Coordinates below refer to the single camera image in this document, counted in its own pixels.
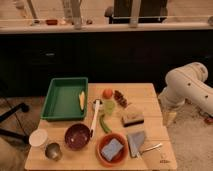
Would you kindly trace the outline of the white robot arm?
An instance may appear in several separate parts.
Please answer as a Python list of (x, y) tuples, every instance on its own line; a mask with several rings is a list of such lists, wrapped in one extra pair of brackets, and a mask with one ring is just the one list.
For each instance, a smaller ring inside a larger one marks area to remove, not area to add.
[(213, 88), (206, 85), (208, 70), (200, 62), (192, 62), (170, 70), (165, 76), (166, 87), (158, 95), (163, 114), (163, 125), (168, 126), (176, 110), (189, 100), (206, 114), (204, 122), (213, 124)]

